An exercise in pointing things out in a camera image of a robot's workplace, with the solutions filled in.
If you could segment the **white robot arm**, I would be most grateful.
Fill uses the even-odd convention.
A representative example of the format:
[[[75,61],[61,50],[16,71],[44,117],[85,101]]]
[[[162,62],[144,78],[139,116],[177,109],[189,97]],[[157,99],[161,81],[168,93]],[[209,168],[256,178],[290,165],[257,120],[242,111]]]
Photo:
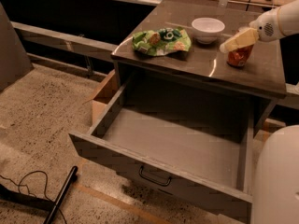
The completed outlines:
[[[298,33],[299,0],[295,0],[260,15],[222,43],[220,51],[228,53]],[[250,224],[299,224],[299,125],[277,130],[263,145]]]

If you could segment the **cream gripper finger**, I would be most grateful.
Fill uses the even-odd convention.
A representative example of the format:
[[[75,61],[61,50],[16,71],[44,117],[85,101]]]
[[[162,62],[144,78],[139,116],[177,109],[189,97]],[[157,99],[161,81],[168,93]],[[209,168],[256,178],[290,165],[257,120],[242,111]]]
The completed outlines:
[[[254,45],[259,39],[258,31],[254,28],[241,28],[234,36],[228,38],[220,45],[222,53],[228,53],[237,49]]]

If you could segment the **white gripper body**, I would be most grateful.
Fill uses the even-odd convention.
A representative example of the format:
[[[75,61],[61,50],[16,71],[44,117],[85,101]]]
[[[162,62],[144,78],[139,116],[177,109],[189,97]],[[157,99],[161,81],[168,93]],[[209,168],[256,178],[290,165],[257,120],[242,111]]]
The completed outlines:
[[[249,26],[257,30],[259,39],[263,42],[271,42],[284,37],[284,34],[279,28],[279,11],[280,8],[271,9],[260,15],[255,21],[252,21]]]

